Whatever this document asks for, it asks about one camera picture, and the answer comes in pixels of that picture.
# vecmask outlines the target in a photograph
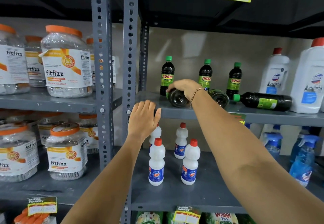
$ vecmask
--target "large white cleaner bottle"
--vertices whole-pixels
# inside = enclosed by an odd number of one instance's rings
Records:
[[[192,185],[196,181],[198,159],[200,158],[200,149],[198,141],[191,139],[190,144],[184,151],[185,158],[182,163],[181,181],[186,185]]]
[[[165,147],[161,138],[155,138],[154,145],[151,146],[149,161],[148,181],[153,186],[161,185],[164,179],[164,157]]]
[[[184,150],[187,145],[188,130],[185,123],[180,124],[177,129],[176,145],[174,147],[174,156],[178,159],[184,159]]]
[[[278,95],[282,94],[287,77],[289,58],[281,55],[282,48],[275,48],[269,57],[262,74],[260,93]]]
[[[312,46],[300,55],[300,61],[290,96],[293,98],[291,111],[318,113],[321,107],[324,74],[324,38],[313,40]]]
[[[154,144],[155,138],[160,138],[162,134],[162,130],[159,126],[159,123],[157,124],[157,127],[153,130],[151,133],[151,137],[148,142],[150,142],[150,147],[148,148],[148,155],[150,155],[150,149],[151,146]]]

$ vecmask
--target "human arm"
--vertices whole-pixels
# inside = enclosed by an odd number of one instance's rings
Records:
[[[130,187],[141,145],[156,128],[161,108],[146,100],[135,104],[125,143],[67,213],[62,224],[117,224]]]
[[[169,89],[173,87],[190,100],[201,86],[185,79]],[[324,203],[298,184],[206,91],[197,91],[192,107],[227,187],[256,223],[323,222]]]

